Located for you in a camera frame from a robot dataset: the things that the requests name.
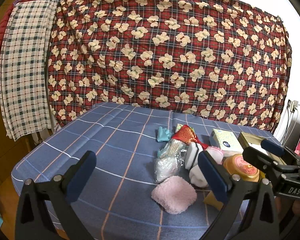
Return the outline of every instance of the pink fuzzy cloth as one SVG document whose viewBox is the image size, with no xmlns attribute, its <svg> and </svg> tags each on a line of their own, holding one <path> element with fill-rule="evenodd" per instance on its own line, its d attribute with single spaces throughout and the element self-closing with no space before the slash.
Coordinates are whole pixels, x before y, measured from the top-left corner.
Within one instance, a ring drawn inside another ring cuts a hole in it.
<svg viewBox="0 0 300 240">
<path fill-rule="evenodd" d="M 159 184 L 151 197 L 170 214 L 186 211 L 197 199 L 195 189 L 179 176 L 172 176 Z"/>
</svg>

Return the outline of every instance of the plaid tablecloth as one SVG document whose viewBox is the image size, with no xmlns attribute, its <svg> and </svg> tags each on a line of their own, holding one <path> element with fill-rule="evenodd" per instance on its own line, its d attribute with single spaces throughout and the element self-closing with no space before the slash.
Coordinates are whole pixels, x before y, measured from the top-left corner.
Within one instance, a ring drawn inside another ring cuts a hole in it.
<svg viewBox="0 0 300 240">
<path fill-rule="evenodd" d="M 56 1 L 16 4 L 0 55 L 0 105 L 7 135 L 51 128 L 44 67 Z"/>
<path fill-rule="evenodd" d="M 40 144 L 12 171 L 20 194 L 24 180 L 47 181 L 64 174 L 87 150 L 97 154 L 97 166 L 79 200 L 72 207 L 95 239 L 193 239 L 197 240 L 218 211 L 203 203 L 208 190 L 198 190 L 196 202 L 185 212 L 171 215 L 151 199 L 154 158 L 165 143 L 156 142 L 159 126 L 174 129 L 177 123 L 193 127 L 209 143 L 213 128 L 263 136 L 279 143 L 268 131 L 202 119 L 199 116 L 157 109 L 100 103 Z M 181 176 L 188 179 L 186 171 Z M 62 228 L 51 205 L 52 220 Z M 231 233 L 239 226 L 242 204 Z"/>
</svg>

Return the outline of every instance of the silver bolt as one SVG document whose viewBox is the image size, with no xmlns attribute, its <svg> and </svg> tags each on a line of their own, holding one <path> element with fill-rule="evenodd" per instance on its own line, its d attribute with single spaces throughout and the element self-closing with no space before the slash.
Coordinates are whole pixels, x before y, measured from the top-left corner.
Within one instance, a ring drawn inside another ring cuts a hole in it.
<svg viewBox="0 0 300 240">
<path fill-rule="evenodd" d="M 269 179 L 263 178 L 262 183 L 265 184 L 265 185 L 268 185 L 269 184 Z"/>
<path fill-rule="evenodd" d="M 32 179 L 26 179 L 25 184 L 26 184 L 26 185 L 30 185 L 31 182 L 32 182 Z"/>
<path fill-rule="evenodd" d="M 62 179 L 62 176 L 61 176 L 61 175 L 56 175 L 56 176 L 53 177 L 53 180 L 54 180 L 55 182 L 58 182 L 58 181 L 60 181 L 61 179 Z"/>
<path fill-rule="evenodd" d="M 233 179 L 234 181 L 239 181 L 239 180 L 240 180 L 240 176 L 239 176 L 238 174 L 233 174 L 233 175 L 232 175 L 232 179 Z"/>
</svg>

